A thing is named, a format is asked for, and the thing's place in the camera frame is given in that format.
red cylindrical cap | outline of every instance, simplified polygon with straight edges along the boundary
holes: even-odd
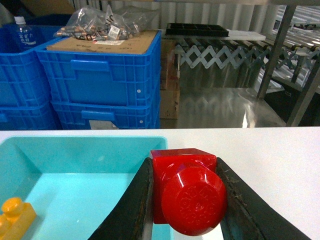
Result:
[[[198,236],[216,227],[227,210],[227,191],[222,180],[205,167],[188,167],[164,187],[162,212],[176,231]]]

cardboard lid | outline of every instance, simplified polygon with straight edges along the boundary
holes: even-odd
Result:
[[[46,49],[86,53],[145,54],[157,32],[157,30],[143,31],[139,36],[122,41],[86,41],[69,37],[47,46]]]

yellow toy block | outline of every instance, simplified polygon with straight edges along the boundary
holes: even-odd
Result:
[[[0,215],[0,240],[20,240],[36,218],[34,208],[19,197],[5,201]]]

bottle label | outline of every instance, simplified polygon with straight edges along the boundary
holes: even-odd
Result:
[[[35,45],[36,38],[34,37],[34,34],[32,32],[28,33],[19,33],[20,42],[27,46]]]

red plastic block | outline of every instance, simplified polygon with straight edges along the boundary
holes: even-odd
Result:
[[[195,149],[152,150],[153,221],[176,231],[202,235],[227,209],[227,191],[215,174],[217,157]]]

